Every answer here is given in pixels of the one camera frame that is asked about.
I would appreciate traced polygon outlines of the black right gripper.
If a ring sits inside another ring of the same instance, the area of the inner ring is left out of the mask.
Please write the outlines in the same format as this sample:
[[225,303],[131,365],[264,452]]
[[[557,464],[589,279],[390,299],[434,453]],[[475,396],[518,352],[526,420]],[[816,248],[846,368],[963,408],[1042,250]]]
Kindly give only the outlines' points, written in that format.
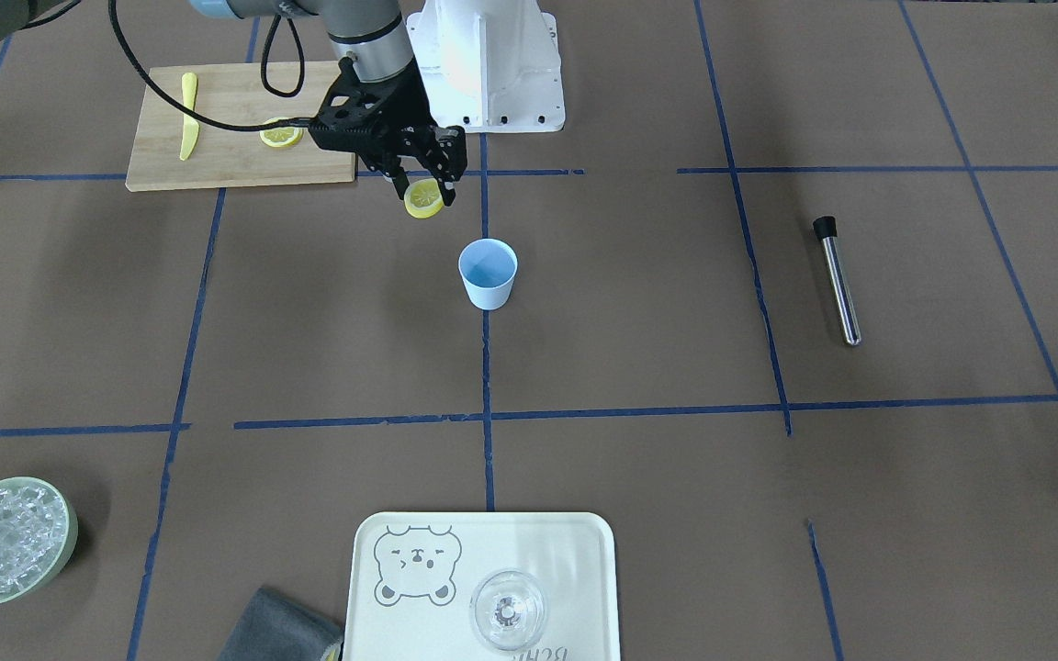
[[416,62],[382,81],[361,80],[355,62],[338,62],[338,78],[308,122],[308,133],[323,150],[353,153],[370,171],[385,175],[399,200],[409,189],[402,158],[415,159],[428,169],[450,207],[455,185],[466,175],[466,129],[432,125]]

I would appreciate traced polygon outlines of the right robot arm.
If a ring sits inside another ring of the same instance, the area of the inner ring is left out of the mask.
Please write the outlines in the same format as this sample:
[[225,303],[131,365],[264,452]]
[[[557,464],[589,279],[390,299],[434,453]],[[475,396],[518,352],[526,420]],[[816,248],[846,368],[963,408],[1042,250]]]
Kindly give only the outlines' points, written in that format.
[[269,82],[267,66],[279,29],[298,37],[297,23],[318,21],[335,56],[338,75],[310,116],[285,117],[261,124],[229,124],[205,116],[177,100],[152,79],[140,62],[120,21],[118,3],[109,1],[107,20],[126,62],[147,91],[164,100],[182,118],[231,133],[300,129],[325,151],[350,153],[373,175],[408,197],[411,180],[404,160],[418,163],[436,184],[442,205],[456,200],[456,184],[467,170],[466,130],[433,118],[427,87],[407,32],[406,17],[396,1],[194,1],[205,17],[223,20],[268,17],[259,59],[260,85],[269,94],[286,92]]

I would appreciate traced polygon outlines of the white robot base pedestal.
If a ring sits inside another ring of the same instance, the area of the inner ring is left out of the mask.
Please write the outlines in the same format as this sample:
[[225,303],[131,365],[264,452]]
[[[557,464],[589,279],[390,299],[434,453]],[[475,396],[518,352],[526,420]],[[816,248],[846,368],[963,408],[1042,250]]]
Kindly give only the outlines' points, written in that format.
[[473,134],[566,125],[557,18],[536,1],[427,1],[406,26],[437,125]]

